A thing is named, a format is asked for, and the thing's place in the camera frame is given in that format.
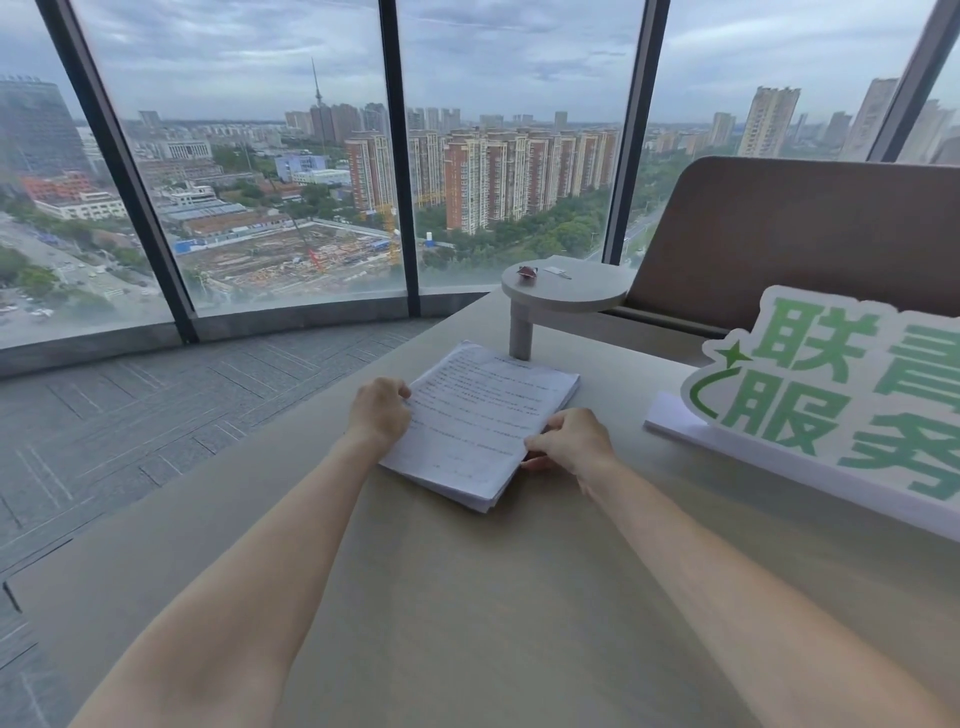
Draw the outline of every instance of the small round table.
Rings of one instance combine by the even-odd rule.
[[[518,271],[523,266],[535,269],[536,277],[521,276]],[[530,358],[533,309],[593,313],[613,308],[626,300],[635,274],[629,268],[563,255],[510,266],[500,278],[503,292],[510,297],[510,356],[524,361]]]

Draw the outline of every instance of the window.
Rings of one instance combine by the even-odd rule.
[[[4,13],[0,347],[171,321],[36,6]]]
[[[706,155],[864,160],[933,3],[675,0],[622,265]]]
[[[903,142],[897,162],[960,166],[960,54],[950,52],[913,129]]]
[[[599,259],[642,3],[397,11],[421,286]]]
[[[402,292],[375,5],[74,5],[200,315]]]

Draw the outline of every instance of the blue building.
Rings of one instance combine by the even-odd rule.
[[[284,182],[289,182],[294,172],[326,169],[326,157],[322,155],[283,155],[274,159],[274,162],[276,175]]]

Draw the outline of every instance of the table leg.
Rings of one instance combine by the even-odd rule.
[[[530,360],[530,349],[534,341],[534,325],[528,320],[530,311],[525,305],[510,302],[510,356],[514,359]]]

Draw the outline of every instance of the white sign base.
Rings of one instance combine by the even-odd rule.
[[[960,542],[960,511],[946,502],[872,483],[813,458],[708,425],[676,395],[657,394],[646,426]]]

